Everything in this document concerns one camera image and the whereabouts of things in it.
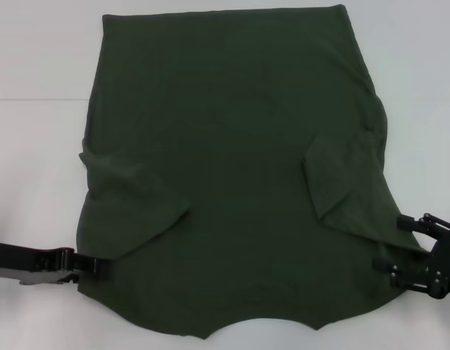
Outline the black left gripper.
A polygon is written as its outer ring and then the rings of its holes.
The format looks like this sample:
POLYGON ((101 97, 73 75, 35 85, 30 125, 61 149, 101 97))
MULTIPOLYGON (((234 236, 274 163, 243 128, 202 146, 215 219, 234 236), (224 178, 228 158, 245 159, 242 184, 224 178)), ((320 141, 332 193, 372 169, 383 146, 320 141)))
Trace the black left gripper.
POLYGON ((77 284, 81 277, 104 280, 109 261, 76 253, 72 248, 42 250, 0 243, 0 274, 24 272, 21 285, 77 284))

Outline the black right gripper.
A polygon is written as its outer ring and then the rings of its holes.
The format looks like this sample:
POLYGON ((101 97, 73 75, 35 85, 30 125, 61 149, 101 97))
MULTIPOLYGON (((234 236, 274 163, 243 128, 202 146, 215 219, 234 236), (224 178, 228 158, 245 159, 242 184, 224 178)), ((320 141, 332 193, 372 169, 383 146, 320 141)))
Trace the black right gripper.
POLYGON ((388 275, 391 287, 428 292, 432 298, 444 299, 450 293, 450 223, 429 213, 418 220, 401 214, 397 228, 438 238, 428 260, 429 279, 424 271, 401 268, 382 257, 373 259, 373 269, 388 275))

